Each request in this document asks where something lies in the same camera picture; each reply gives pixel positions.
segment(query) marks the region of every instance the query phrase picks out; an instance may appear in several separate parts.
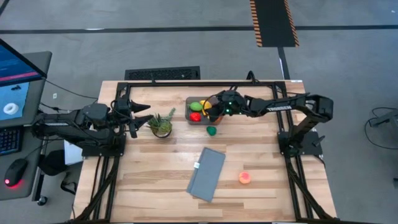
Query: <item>caster wheel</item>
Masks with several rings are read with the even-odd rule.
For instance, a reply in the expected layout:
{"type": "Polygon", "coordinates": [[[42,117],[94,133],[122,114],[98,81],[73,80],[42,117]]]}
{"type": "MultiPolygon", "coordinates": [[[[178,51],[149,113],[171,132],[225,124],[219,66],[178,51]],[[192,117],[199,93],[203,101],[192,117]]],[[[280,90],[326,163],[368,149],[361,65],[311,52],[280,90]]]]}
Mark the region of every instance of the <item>caster wheel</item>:
{"type": "Polygon", "coordinates": [[[43,206],[47,203],[48,198],[44,196],[40,196],[39,200],[37,201],[38,206],[43,206]]]}

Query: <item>monitor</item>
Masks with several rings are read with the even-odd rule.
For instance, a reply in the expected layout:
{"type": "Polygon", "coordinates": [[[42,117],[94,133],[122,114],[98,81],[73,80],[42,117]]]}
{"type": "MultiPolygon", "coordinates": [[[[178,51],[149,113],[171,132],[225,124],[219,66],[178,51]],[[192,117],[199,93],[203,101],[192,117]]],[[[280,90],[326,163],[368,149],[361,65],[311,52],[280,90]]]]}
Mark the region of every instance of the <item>monitor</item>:
{"type": "Polygon", "coordinates": [[[0,39],[0,86],[47,78],[47,74],[0,39]]]}

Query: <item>white roll of tape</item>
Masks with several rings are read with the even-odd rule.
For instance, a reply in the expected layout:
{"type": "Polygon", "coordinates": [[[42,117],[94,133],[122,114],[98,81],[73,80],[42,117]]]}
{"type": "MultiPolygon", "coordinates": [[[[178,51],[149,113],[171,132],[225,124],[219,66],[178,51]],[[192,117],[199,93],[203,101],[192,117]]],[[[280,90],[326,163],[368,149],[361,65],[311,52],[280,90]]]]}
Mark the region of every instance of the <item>white roll of tape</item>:
{"type": "Polygon", "coordinates": [[[3,112],[9,115],[13,115],[18,112],[18,109],[18,105],[16,105],[15,103],[9,103],[4,107],[3,112]]]}

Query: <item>wooden tabletop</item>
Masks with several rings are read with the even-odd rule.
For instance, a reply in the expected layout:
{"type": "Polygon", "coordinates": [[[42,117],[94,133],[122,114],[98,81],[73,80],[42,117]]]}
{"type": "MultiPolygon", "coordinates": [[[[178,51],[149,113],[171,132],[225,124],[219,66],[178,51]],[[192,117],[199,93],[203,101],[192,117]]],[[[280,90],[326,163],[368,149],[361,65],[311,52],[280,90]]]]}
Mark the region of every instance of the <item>wooden tabletop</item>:
{"type": "MultiPolygon", "coordinates": [[[[105,81],[99,103],[114,100],[118,82],[105,81]]],[[[302,82],[286,81],[287,91],[304,93],[302,82]]],[[[137,116],[168,114],[174,107],[173,131],[167,139],[155,137],[142,127],[137,139],[127,137],[121,157],[111,222],[269,222],[294,221],[287,171],[277,142],[276,113],[260,118],[225,116],[216,136],[206,126],[189,125],[184,118],[185,99],[210,96],[226,87],[133,87],[131,99],[151,105],[137,116]],[[186,193],[193,164],[204,147],[226,154],[214,199],[208,203],[186,193]],[[251,174],[250,184],[238,181],[239,173],[251,174]]],[[[272,99],[271,89],[239,87],[242,95],[272,99]]],[[[305,117],[293,111],[295,123],[305,117]]],[[[323,164],[313,156],[302,156],[308,189],[327,213],[335,216],[323,164]]],[[[75,198],[80,214],[90,201],[97,158],[84,161],[75,198]]],[[[105,204],[101,206],[104,217],[105,204]]],[[[302,216],[305,207],[300,200],[302,216]]]]}

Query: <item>orange ball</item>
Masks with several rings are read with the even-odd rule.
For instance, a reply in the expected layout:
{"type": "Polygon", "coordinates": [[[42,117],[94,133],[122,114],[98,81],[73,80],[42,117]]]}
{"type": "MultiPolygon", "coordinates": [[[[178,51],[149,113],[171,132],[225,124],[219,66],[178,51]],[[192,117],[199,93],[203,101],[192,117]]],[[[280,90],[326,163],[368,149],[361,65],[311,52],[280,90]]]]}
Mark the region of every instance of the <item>orange ball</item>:
{"type": "Polygon", "coordinates": [[[251,176],[247,172],[242,172],[239,174],[239,181],[242,184],[248,184],[251,181],[251,176]]]}

